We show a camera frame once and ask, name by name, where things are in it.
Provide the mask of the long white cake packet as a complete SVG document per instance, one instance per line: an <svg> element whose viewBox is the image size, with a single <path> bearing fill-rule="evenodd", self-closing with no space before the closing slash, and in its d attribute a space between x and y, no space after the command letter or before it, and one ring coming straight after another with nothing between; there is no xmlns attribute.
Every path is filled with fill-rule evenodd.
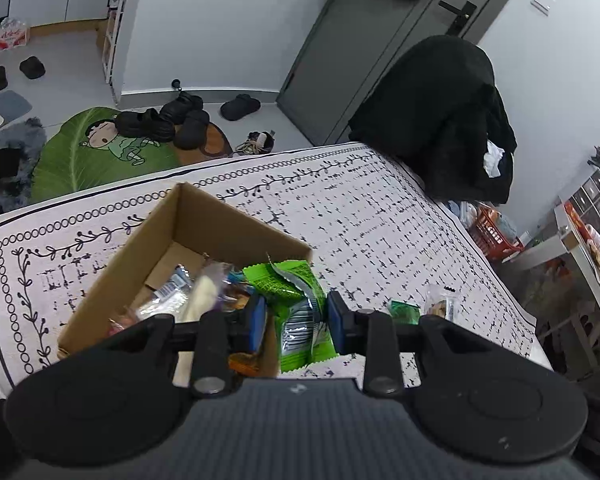
<svg viewBox="0 0 600 480"><path fill-rule="evenodd" d="M225 292L230 286L228 277L233 266L225 262L211 261L197 274L186 305L178 315L178 322L197 322L201 317L224 302Z"/></svg>

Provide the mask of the green candy packet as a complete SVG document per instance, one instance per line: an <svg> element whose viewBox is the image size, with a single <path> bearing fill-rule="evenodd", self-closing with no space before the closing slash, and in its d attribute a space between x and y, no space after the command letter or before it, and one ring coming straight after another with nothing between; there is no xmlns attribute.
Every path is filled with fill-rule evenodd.
<svg viewBox="0 0 600 480"><path fill-rule="evenodd" d="M390 300L388 311L395 323L417 325L420 318L420 309L416 304L399 300Z"/></svg>
<svg viewBox="0 0 600 480"><path fill-rule="evenodd" d="M254 264L242 273L273 315L282 373L336 356L324 321L326 295L306 260Z"/></svg>

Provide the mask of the black white snack packet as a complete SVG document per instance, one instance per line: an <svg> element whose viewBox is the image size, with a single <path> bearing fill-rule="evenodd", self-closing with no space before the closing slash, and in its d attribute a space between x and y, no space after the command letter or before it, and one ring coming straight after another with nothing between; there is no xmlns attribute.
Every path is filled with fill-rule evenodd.
<svg viewBox="0 0 600 480"><path fill-rule="evenodd" d="M192 287L192 278L184 266L179 264L170 278L151 293L150 299L136 309L136 317L143 321L154 315L170 314L176 322L181 322Z"/></svg>

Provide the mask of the brown cardboard box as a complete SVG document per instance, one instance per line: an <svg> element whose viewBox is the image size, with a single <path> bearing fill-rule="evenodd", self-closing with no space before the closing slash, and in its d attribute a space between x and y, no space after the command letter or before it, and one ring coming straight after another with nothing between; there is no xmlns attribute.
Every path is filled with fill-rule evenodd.
<svg viewBox="0 0 600 480"><path fill-rule="evenodd" d="M312 249L189 183L174 185L88 289L58 338L58 358L104 340L109 319L138 308L179 264L195 273L208 259L238 268L309 262Z"/></svg>

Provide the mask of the orange cracker packet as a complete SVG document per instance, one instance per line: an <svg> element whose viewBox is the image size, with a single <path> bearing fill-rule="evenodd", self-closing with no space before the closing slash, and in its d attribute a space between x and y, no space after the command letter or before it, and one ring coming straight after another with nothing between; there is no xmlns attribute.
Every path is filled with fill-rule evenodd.
<svg viewBox="0 0 600 480"><path fill-rule="evenodd" d="M258 292L246 304L227 315L228 364L245 377L261 377L264 373L268 307Z"/></svg>

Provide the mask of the blue green snack packet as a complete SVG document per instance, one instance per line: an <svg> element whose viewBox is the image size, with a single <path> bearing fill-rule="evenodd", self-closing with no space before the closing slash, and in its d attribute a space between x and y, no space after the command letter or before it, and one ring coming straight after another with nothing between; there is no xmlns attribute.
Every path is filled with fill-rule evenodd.
<svg viewBox="0 0 600 480"><path fill-rule="evenodd" d="M254 293L254 287L247 280L245 273L242 271L233 270L227 274L227 281L230 287L240 290L246 295L252 295Z"/></svg>

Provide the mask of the orange red snack packet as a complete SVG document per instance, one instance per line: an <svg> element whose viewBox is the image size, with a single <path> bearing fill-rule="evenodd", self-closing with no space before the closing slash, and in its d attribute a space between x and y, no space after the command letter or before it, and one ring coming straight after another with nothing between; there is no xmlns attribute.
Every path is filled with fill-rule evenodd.
<svg viewBox="0 0 600 480"><path fill-rule="evenodd" d="M107 335L109 337L114 336L115 334L121 333L122 330L126 330L138 322L140 322L140 320L133 310L126 309L122 312L118 312L109 319Z"/></svg>

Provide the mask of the small clear black packet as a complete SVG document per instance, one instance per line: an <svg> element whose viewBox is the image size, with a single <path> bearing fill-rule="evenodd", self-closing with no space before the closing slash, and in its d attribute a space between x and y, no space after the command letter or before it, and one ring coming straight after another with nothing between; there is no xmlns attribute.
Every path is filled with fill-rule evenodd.
<svg viewBox="0 0 600 480"><path fill-rule="evenodd" d="M460 308L460 296L450 286L429 285L426 293L424 315L435 315L453 322Z"/></svg>

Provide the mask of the red plastic basket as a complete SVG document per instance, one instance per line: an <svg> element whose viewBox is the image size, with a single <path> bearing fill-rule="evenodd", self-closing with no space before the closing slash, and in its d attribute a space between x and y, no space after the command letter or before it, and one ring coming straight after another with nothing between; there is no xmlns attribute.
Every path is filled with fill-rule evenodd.
<svg viewBox="0 0 600 480"><path fill-rule="evenodd" d="M495 216L495 209L480 205L468 233L489 261L502 262L523 252L524 244L517 237L511 242L496 225Z"/></svg>

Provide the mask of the pile of black shoes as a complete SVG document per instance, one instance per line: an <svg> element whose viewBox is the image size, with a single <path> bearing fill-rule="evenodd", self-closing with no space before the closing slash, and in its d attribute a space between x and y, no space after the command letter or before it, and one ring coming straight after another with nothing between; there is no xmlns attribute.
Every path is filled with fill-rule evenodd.
<svg viewBox="0 0 600 480"><path fill-rule="evenodd" d="M172 143L183 151L202 148L207 142L210 116L200 96L180 92L160 110L121 112L114 118L117 132L126 138L147 138L158 143Z"/></svg>

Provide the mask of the white desk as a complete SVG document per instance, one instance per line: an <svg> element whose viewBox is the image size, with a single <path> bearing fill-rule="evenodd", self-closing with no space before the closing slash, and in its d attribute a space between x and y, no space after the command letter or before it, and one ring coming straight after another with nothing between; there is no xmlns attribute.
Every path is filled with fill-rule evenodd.
<svg viewBox="0 0 600 480"><path fill-rule="evenodd" d="M527 271L540 264L547 263L558 257L570 256L580 269L588 288L591 289L596 304L600 308L600 269L580 235L570 215L565 210L565 204L560 204L553 211L556 233L537 244L526 248L521 254L509 260L505 267L515 271Z"/></svg>

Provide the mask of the black jacket on chair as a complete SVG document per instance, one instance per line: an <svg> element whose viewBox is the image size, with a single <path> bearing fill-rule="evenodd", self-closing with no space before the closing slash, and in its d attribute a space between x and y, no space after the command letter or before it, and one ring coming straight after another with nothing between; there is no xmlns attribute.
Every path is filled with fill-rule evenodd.
<svg viewBox="0 0 600 480"><path fill-rule="evenodd" d="M419 41L348 126L350 140L404 162L434 200L501 205L509 199L515 133L490 58L465 39Z"/></svg>

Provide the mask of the green leaf floor rug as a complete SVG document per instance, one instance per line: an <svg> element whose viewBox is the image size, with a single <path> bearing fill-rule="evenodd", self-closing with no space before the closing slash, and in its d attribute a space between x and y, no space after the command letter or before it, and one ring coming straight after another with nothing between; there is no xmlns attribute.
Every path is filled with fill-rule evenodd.
<svg viewBox="0 0 600 480"><path fill-rule="evenodd" d="M59 128L33 170L33 203L180 166L170 145L115 133L117 114L93 107Z"/></svg>

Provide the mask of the black slipper by door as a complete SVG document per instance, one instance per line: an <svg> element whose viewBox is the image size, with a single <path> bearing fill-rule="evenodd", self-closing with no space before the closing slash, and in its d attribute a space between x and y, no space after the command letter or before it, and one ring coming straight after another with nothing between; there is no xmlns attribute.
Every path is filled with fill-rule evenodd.
<svg viewBox="0 0 600 480"><path fill-rule="evenodd" d="M260 108L261 102L258 99L250 94L242 93L223 103L220 107L220 115L228 122L238 122L238 120L257 112Z"/></svg>

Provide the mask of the grey door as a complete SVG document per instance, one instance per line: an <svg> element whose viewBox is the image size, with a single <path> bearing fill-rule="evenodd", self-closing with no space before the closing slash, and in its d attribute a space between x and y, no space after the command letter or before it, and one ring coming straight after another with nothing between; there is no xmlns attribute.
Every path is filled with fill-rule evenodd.
<svg viewBox="0 0 600 480"><path fill-rule="evenodd" d="M327 0L277 105L314 145L348 121L401 55L429 36L478 44L508 0Z"/></svg>

